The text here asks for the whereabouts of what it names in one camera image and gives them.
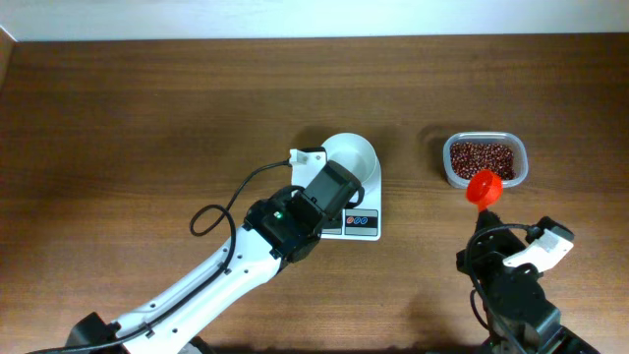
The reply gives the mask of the orange plastic measuring scoop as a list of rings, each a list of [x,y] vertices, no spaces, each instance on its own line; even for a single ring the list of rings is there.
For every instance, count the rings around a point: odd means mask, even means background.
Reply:
[[[494,205],[503,192],[501,178],[490,170],[479,171],[469,182],[466,199],[482,212]]]

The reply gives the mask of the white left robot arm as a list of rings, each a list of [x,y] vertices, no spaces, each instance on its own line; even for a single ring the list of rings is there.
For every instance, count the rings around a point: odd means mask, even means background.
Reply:
[[[92,313],[72,329],[65,353],[179,353],[223,311],[309,255],[327,224],[364,195],[355,167],[327,161],[307,185],[255,202],[241,225],[227,208],[221,249],[148,303],[106,324]]]

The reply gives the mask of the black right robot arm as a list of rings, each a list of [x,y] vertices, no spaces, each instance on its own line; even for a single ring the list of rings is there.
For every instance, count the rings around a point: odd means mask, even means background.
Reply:
[[[574,234],[544,216],[533,225],[504,223],[488,209],[457,253],[458,270],[473,284],[486,316],[481,353],[588,354],[597,349],[561,323],[540,279],[574,247]]]

